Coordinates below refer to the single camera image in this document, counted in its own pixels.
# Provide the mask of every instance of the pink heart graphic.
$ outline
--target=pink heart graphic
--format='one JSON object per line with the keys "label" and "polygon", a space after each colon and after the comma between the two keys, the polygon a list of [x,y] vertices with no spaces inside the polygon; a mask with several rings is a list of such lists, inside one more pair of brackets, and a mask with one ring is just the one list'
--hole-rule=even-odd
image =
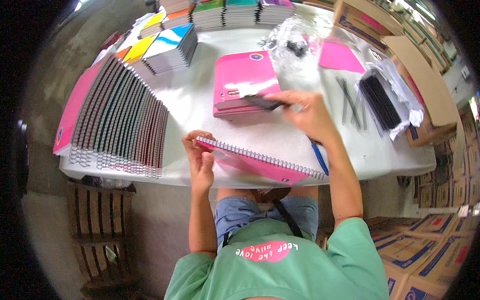
{"label": "pink heart graphic", "polygon": [[292,248],[298,250],[298,245],[282,240],[273,240],[248,246],[242,250],[237,249],[236,255],[254,262],[268,261],[274,263],[284,259]]}

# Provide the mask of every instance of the black strap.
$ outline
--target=black strap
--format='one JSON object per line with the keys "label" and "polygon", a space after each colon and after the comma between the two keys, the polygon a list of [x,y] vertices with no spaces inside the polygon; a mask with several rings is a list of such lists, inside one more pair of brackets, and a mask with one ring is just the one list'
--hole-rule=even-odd
{"label": "black strap", "polygon": [[225,246],[228,245],[228,234],[229,234],[229,232],[227,232],[223,235],[222,249],[225,248]]}
{"label": "black strap", "polygon": [[[297,225],[297,222],[295,222],[291,214],[287,211],[287,209],[280,201],[281,199],[285,198],[289,192],[290,188],[273,189],[265,196],[263,196],[262,199],[264,199],[266,202],[268,200],[272,201],[273,205],[275,205],[280,215],[285,219],[285,222],[288,224],[288,227],[292,231],[293,235],[303,239],[303,234],[300,230],[300,227]],[[229,232],[223,235],[222,248],[228,245],[228,234]]]}
{"label": "black strap", "polygon": [[300,227],[297,225],[297,222],[295,222],[291,214],[283,206],[280,200],[274,201],[273,204],[275,205],[275,207],[278,209],[278,212],[282,215],[282,217],[287,222],[288,227],[290,227],[290,230],[292,231],[293,235],[299,238],[303,238],[303,234],[300,230]]}

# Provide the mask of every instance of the denim shorts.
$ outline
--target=denim shorts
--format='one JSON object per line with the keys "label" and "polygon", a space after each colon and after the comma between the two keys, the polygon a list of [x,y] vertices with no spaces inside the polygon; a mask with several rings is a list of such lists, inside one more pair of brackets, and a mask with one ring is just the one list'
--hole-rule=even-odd
{"label": "denim shorts", "polygon": [[[280,200],[301,230],[315,240],[318,229],[318,203],[310,196],[291,196]],[[218,201],[214,213],[218,246],[225,233],[260,219],[274,219],[286,222],[276,207],[261,212],[257,202],[240,196],[224,197]]]}

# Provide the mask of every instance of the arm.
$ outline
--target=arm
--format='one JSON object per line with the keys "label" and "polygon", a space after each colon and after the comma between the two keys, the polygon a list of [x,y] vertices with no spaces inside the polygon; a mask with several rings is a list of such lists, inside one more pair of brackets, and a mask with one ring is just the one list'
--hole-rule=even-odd
{"label": "arm", "polygon": [[328,154],[330,193],[335,228],[348,218],[361,218],[363,216],[363,206],[360,184],[340,134],[325,107],[322,94],[285,91],[267,95],[265,98],[302,106],[299,112],[285,107],[284,118],[304,131],[307,136],[321,142],[325,147]]}
{"label": "arm", "polygon": [[214,140],[209,132],[195,130],[182,137],[190,164],[192,202],[188,226],[188,244],[192,253],[204,253],[216,257],[217,241],[215,222],[208,201],[208,192],[213,184],[213,156],[204,152],[197,144],[196,137]]}

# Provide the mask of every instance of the green t-shirt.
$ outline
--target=green t-shirt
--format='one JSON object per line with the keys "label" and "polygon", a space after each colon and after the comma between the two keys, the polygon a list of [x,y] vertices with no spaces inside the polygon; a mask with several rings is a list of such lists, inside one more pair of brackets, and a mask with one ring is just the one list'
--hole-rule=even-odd
{"label": "green t-shirt", "polygon": [[388,299],[382,261],[362,219],[338,225],[327,248],[293,236],[286,223],[258,220],[238,229],[215,259],[182,257],[165,299]]}

